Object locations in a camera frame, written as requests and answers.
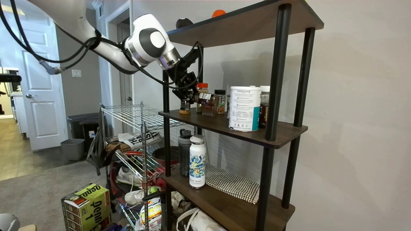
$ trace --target checkered cloth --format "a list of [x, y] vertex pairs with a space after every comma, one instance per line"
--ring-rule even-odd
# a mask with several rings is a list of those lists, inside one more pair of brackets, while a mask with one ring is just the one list
[[260, 185], [244, 177], [237, 176], [211, 164], [205, 165], [205, 183], [229, 195], [256, 204]]

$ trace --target wooden shelf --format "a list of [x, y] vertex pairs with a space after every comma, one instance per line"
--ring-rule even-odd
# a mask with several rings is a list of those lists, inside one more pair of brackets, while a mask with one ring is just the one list
[[204, 47], [222, 46], [275, 37], [278, 7], [291, 4], [289, 34], [306, 28], [324, 28], [324, 22], [305, 0], [265, 0], [210, 18], [193, 25], [167, 32], [172, 42], [193, 46], [200, 41]]
[[255, 132], [238, 132], [231, 130], [226, 115], [205, 116], [196, 113], [195, 109], [191, 109], [190, 115], [181, 115], [179, 110], [173, 110], [170, 111], [170, 113], [159, 112], [159, 114], [166, 118], [274, 149], [281, 148], [308, 130], [307, 126], [294, 127], [291, 123], [279, 121], [277, 127], [277, 140], [267, 141], [264, 139], [266, 134], [265, 129], [260, 128]]
[[[163, 175], [162, 178], [227, 230], [255, 229], [258, 203], [253, 205], [207, 185], [199, 190], [192, 189], [188, 178], [180, 176], [179, 168], [172, 170], [170, 177]], [[281, 199], [273, 195], [269, 195], [267, 208], [267, 231], [282, 231], [296, 210], [293, 205], [289, 209], [282, 208]]]

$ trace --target light switch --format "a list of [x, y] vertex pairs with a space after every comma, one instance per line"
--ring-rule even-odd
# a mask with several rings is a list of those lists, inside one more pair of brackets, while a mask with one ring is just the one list
[[81, 70], [72, 70], [73, 77], [80, 78], [81, 77]]

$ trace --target hallway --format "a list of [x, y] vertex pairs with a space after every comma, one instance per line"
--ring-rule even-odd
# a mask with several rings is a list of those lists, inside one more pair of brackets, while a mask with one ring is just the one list
[[63, 157], [60, 147], [33, 152], [30, 140], [18, 132], [14, 119], [0, 119], [0, 180], [76, 163]]

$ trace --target black metal pole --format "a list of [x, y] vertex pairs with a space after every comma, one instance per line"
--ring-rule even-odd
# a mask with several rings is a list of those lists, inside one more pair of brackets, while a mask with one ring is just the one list
[[272, 57], [271, 88], [268, 100], [268, 121], [265, 137], [268, 141], [274, 141], [277, 137], [278, 113], [280, 109], [290, 17], [291, 4], [280, 5], [278, 7], [277, 29], [275, 32], [274, 54]]
[[264, 147], [261, 167], [260, 194], [257, 208], [256, 231], [263, 231], [266, 224], [268, 196], [270, 195], [274, 149]]
[[[169, 76], [167, 72], [163, 71], [163, 81], [165, 83], [169, 82]], [[170, 112], [170, 94], [169, 88], [165, 85], [163, 86], [163, 111]], [[170, 160], [170, 119], [163, 117], [164, 120], [164, 153], [166, 162], [166, 176], [171, 176], [171, 160]], [[166, 187], [166, 221], [167, 230], [172, 229], [171, 224], [171, 188]]]
[[[305, 29], [304, 46], [302, 49], [300, 79], [298, 81], [296, 112], [294, 114], [294, 126], [301, 127], [304, 117], [305, 99], [307, 96], [308, 76], [311, 66], [312, 49], [314, 46], [315, 28]], [[300, 136], [291, 141], [290, 153], [288, 156], [287, 170], [284, 182], [282, 207], [289, 208], [291, 190], [293, 187], [294, 173], [297, 165], [298, 148], [300, 146]]]
[[[291, 4], [280, 5], [278, 8], [277, 29], [275, 32], [274, 55], [271, 70], [271, 88], [268, 102], [268, 121], [265, 137], [265, 139], [269, 141], [274, 141], [277, 135], [278, 112], [281, 98], [282, 79], [284, 75], [290, 17]], [[273, 162], [274, 149], [264, 148], [263, 164], [261, 166], [256, 231], [263, 231], [265, 229]]]
[[[201, 48], [201, 52], [203, 53], [203, 56], [204, 56], [204, 48], [201, 46], [200, 47]], [[204, 72], [204, 60], [203, 60], [203, 57], [199, 57], [199, 64], [198, 64], [198, 69], [199, 69], [199, 83], [202, 83], [203, 82], [203, 72]], [[199, 127], [197, 127], [196, 128], [197, 129], [197, 134], [198, 135], [202, 135], [203, 134], [203, 129], [201, 129], [201, 128], [199, 128]]]

